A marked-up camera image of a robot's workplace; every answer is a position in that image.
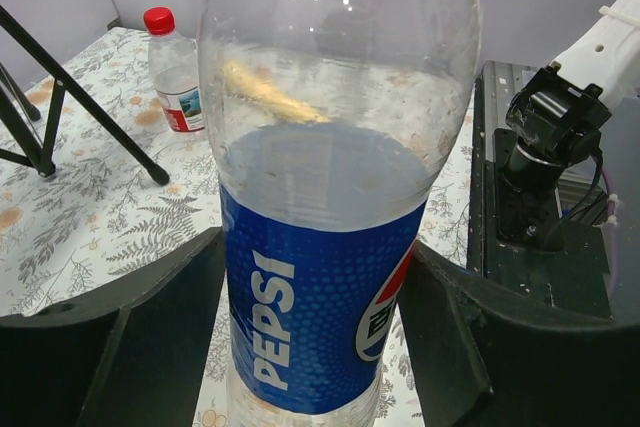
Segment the red bottle cap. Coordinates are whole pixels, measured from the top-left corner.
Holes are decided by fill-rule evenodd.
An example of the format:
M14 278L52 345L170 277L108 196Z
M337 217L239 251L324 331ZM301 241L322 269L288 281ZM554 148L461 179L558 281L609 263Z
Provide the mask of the red bottle cap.
M153 7L145 11L143 22L148 33L152 36L168 35L176 29L172 11L163 6Z

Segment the red label clear bottle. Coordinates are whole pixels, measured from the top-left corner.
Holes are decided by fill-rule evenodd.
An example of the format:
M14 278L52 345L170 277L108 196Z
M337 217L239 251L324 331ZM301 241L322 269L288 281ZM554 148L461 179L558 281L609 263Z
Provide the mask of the red label clear bottle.
M149 35L150 77L169 127L177 133L203 130L194 41L176 29L164 36Z

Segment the black music stand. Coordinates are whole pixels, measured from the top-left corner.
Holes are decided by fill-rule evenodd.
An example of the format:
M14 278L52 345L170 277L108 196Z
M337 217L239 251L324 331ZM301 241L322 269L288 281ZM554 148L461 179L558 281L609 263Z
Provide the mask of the black music stand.
M170 176L116 123L116 121L80 86L46 49L6 10L1 10L1 29L52 77L53 88L45 124L39 137L31 123L42 118L40 110L20 89L5 67L1 68L1 124L6 127L19 153L3 148L3 161L35 170L49 178L56 173L53 152L59 129L63 103L71 95L148 173L159 186L165 186Z

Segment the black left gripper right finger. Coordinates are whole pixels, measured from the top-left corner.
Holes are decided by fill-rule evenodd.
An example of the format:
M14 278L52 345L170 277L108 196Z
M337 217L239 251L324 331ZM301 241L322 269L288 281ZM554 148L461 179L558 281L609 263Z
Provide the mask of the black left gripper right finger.
M536 303L417 243L399 295L428 426L635 426L639 329Z

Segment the cream toy microphone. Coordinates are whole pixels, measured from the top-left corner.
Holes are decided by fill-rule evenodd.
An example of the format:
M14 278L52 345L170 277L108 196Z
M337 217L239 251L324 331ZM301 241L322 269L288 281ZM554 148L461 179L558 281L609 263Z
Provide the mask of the cream toy microphone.
M298 123L329 121L327 116L310 104L290 97L272 82L252 73L241 62L226 62L222 67L222 73L229 94L259 104L282 120Z

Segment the floral tablecloth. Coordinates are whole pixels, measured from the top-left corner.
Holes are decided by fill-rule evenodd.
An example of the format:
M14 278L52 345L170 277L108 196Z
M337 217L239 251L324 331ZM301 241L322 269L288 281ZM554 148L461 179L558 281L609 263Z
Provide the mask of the floral tablecloth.
M149 80L148 36L114 28L66 70L171 176L147 172L70 95L56 175L1 160L1 316L34 314L156 260L221 223L216 167L202 132L170 130ZM419 239L465 266L473 107L425 208ZM229 426L226 285L192 426ZM374 426L425 426L400 313L384 354Z

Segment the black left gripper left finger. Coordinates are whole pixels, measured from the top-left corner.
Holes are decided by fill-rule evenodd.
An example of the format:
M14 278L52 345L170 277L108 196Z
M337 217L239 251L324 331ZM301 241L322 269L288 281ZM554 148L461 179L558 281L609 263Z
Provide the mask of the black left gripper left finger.
M5 426L189 426L224 279L211 228L31 316L1 320Z

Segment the Pepsi label clear bottle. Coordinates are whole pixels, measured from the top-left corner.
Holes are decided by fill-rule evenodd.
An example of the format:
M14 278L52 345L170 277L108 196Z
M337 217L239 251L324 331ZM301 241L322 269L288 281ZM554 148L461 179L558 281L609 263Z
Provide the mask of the Pepsi label clear bottle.
M479 0L204 0L233 426L369 426L430 190L466 115ZM326 123L231 95L238 61Z

